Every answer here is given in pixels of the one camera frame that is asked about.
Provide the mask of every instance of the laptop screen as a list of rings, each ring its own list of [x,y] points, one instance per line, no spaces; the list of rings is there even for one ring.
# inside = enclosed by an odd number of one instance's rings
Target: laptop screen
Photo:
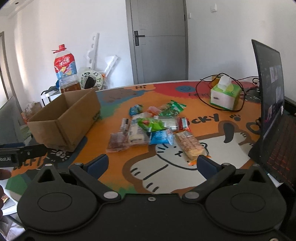
[[[276,118],[284,110],[284,76],[280,53],[252,40],[261,95],[261,136],[265,139]]]

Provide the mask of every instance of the blue snack package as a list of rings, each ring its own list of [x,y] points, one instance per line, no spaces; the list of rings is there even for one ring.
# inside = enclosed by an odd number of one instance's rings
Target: blue snack package
[[[154,131],[150,133],[150,143],[153,144],[174,144],[174,135],[172,129],[166,129],[161,131]]]
[[[137,115],[137,114],[140,114],[140,113],[143,113],[143,106],[140,105],[140,104],[134,105],[129,110],[129,115],[130,116]]]

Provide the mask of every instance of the bottle label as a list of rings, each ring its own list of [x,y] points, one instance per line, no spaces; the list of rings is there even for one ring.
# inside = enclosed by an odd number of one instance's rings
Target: bottle label
[[[59,80],[77,74],[75,59],[72,54],[56,58],[54,68]]]

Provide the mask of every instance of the laptop keyboard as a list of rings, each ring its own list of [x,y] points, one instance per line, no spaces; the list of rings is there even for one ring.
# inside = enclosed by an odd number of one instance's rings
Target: laptop keyboard
[[[276,145],[270,155],[267,164],[271,168],[271,174],[275,174],[283,182],[289,183],[292,187],[295,183],[296,164],[296,123],[295,118],[283,116],[283,128]]]

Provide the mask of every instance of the triangular hole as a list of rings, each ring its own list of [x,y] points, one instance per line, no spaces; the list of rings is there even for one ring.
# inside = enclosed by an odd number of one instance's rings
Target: triangular hole
[[[254,171],[253,172],[253,174],[252,174],[252,176],[250,178],[250,181],[258,182],[258,183],[265,183],[266,182],[259,171]]]
[[[39,183],[51,182],[51,181],[54,181],[54,176],[52,175],[52,172],[49,169],[47,169],[38,180]]]

